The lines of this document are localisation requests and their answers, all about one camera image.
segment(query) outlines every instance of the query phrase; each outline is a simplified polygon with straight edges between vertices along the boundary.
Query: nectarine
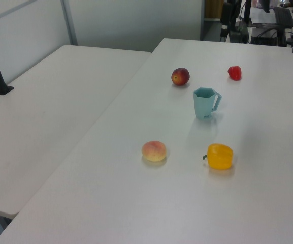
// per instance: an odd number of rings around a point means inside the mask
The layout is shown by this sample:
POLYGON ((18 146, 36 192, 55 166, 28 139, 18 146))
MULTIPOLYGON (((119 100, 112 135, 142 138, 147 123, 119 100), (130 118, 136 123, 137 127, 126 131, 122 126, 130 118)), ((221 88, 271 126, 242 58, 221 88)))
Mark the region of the nectarine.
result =
POLYGON ((190 79, 190 74, 186 68, 177 68, 171 75, 171 80, 175 85, 184 85, 190 79))
POLYGON ((158 162, 166 157, 167 149, 160 141, 149 141, 143 145, 142 154, 147 160, 158 162))

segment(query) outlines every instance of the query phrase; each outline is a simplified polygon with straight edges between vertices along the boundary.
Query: table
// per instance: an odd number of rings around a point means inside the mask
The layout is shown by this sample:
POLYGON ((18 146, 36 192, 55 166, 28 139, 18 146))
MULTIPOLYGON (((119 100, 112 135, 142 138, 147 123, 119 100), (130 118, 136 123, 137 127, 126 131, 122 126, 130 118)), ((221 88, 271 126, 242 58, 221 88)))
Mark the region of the table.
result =
POLYGON ((164 39, 0 244, 293 243, 288 63, 290 48, 164 39), (184 87, 170 79, 178 67, 190 72, 184 87), (195 118, 199 87, 222 95, 212 120, 195 118), (150 140, 168 149, 158 165, 142 158, 150 140), (215 142, 234 150, 231 170, 202 160, 215 142))
POLYGON ((14 218, 148 52, 63 46, 0 96, 0 215, 14 218))

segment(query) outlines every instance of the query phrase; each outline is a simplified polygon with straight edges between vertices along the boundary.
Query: light blue mug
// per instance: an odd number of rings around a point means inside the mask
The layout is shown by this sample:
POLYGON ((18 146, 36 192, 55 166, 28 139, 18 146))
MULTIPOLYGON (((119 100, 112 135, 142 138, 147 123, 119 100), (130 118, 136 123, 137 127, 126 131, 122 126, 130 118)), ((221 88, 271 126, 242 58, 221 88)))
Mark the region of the light blue mug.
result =
POLYGON ((193 92, 193 102, 195 105, 195 115, 199 119, 208 119, 212 112, 217 110, 222 96, 211 88, 199 88, 193 92))

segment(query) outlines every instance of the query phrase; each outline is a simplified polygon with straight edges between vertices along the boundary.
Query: bell pepper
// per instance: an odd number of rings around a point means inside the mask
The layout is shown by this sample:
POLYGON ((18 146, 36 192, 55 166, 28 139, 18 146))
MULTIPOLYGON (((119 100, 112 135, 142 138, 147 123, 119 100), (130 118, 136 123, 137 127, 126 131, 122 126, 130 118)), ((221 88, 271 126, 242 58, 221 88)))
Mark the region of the bell pepper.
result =
POLYGON ((208 164, 213 169, 229 169, 232 166, 233 151, 223 144, 211 144, 207 155, 203 156, 203 159, 205 158, 208 158, 208 164))

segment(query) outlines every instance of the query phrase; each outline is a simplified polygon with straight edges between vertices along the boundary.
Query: white wall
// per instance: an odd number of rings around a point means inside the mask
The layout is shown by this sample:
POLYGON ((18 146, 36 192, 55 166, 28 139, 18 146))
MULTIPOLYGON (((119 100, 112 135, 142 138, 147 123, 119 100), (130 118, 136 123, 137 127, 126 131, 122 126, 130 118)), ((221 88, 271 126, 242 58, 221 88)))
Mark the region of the white wall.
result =
POLYGON ((205 0, 65 0, 78 45, 152 52, 163 38, 199 40, 205 0))
POLYGON ((6 84, 69 44, 60 0, 38 0, 0 18, 0 70, 6 84))

